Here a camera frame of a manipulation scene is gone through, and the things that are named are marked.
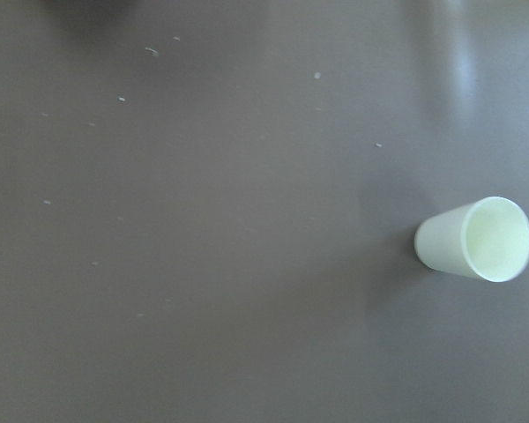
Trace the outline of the cream white cup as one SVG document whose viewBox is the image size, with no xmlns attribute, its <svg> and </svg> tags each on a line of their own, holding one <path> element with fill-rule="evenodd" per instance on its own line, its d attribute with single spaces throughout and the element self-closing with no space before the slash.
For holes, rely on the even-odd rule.
<svg viewBox="0 0 529 423">
<path fill-rule="evenodd" d="M 529 218 L 510 199 L 485 197 L 426 219 L 414 249 L 432 270 L 508 282 L 529 264 Z"/>
</svg>

